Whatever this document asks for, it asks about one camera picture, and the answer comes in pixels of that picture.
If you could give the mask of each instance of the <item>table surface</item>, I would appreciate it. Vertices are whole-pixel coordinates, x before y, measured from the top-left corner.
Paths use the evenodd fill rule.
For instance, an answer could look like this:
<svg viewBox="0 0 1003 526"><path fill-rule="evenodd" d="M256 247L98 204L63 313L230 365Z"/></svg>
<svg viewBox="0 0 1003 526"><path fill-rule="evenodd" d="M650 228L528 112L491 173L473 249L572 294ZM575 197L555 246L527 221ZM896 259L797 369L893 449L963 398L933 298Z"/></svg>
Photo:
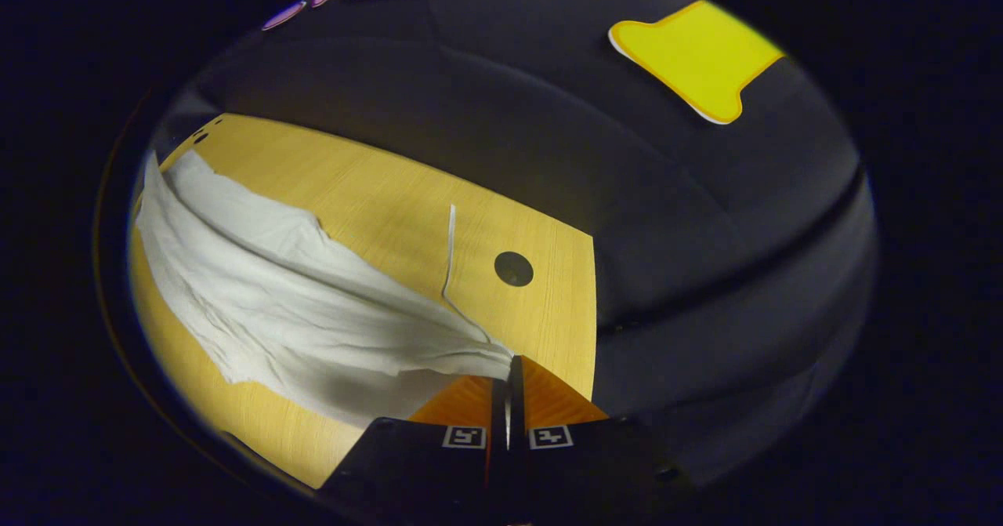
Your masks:
<svg viewBox="0 0 1003 526"><path fill-rule="evenodd" d="M180 144L161 168L192 149L249 190L313 212L332 239L441 304L449 205L455 205L449 297L516 353L592 398L596 282L588 234L440 170L271 119L219 115ZM529 285L515 287L497 276L494 258L506 251L533 265ZM225 382L156 290L135 226L129 256L136 308L154 355L206 425L320 487L362 430L259 383Z"/></svg>

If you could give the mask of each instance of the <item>white cloth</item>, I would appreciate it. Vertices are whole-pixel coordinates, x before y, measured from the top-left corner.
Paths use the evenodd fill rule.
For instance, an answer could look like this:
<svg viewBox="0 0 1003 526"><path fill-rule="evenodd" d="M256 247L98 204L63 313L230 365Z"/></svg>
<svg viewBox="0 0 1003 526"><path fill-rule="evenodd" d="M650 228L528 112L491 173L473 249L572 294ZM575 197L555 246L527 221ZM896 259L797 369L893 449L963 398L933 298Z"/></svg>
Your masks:
<svg viewBox="0 0 1003 526"><path fill-rule="evenodd" d="M157 289L228 382L258 381L365 427L409 417L453 375L509 374L513 352L476 323L331 240L311 212L216 175L194 150L162 175L150 155L136 225Z"/></svg>

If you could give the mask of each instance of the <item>black circle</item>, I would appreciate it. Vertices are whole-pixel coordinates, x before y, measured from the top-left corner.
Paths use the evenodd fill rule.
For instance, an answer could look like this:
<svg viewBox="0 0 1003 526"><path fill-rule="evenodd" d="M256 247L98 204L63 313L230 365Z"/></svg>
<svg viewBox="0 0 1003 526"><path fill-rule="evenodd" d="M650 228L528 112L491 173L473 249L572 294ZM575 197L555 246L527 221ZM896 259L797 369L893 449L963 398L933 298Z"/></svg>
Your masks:
<svg viewBox="0 0 1003 526"><path fill-rule="evenodd" d="M513 287L525 287L533 281L533 266L530 260L516 252L501 252L494 258L494 273L501 281Z"/></svg>

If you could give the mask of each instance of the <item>white string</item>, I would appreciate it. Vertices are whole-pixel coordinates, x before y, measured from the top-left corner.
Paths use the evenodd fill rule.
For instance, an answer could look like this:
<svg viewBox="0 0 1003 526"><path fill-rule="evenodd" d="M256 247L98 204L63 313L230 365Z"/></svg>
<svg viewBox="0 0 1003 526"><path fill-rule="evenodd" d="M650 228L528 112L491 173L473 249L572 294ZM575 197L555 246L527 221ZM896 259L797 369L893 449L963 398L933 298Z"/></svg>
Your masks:
<svg viewBox="0 0 1003 526"><path fill-rule="evenodd" d="M472 318L467 316L465 312L460 310L459 307L452 302L452 299L449 298L449 295L446 294L446 290L449 287L449 281L452 280L452 255L453 255L453 241L455 239L455 233L456 233L456 206L449 205L449 265L445 269L445 284L442 285L442 298L445 299L445 302L449 306L451 306L452 309L455 310L457 314L463 317L463 320L466 320L470 324L474 325L477 328L477 330L480 330L480 333L484 335L484 338L487 340L487 343L489 344L494 343L494 340L491 339L491 335L487 333L487 330L484 330L483 326L477 324Z"/></svg>

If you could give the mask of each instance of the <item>dark background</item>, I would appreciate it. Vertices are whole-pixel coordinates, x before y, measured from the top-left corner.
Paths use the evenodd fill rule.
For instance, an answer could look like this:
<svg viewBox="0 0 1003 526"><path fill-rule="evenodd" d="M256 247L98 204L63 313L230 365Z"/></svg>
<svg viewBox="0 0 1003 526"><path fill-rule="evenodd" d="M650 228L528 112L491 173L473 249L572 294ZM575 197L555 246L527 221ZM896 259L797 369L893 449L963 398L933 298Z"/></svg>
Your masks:
<svg viewBox="0 0 1003 526"><path fill-rule="evenodd" d="M90 262L101 170L147 87L194 71L291 1L3 0L3 249L15 300L5 303L0 522L333 522L248 490L173 433L115 357ZM999 523L990 369L1000 331L983 318L1000 297L989 261L996 8L714 1L794 54L845 112L872 176L884 266L831 392L680 522Z"/></svg>

